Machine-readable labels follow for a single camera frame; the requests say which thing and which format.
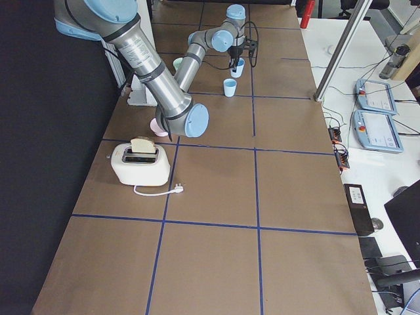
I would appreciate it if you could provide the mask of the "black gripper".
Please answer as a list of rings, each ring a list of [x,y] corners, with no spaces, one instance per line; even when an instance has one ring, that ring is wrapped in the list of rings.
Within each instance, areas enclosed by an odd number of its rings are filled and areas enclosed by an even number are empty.
[[[233,69],[233,72],[237,72],[237,67],[242,53],[243,45],[231,46],[228,50],[228,54],[230,55],[229,69]]]

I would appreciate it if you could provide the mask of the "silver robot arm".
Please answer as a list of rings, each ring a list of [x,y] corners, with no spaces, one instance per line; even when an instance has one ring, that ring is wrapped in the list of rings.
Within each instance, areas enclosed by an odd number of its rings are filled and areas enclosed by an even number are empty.
[[[245,8],[230,5],[219,27],[189,36],[181,65],[171,74],[140,27],[136,1],[55,1],[54,13],[60,33],[116,47],[155,98],[157,124],[170,135],[196,138],[207,129],[207,108],[188,94],[207,51],[228,52],[235,67],[245,46]]]

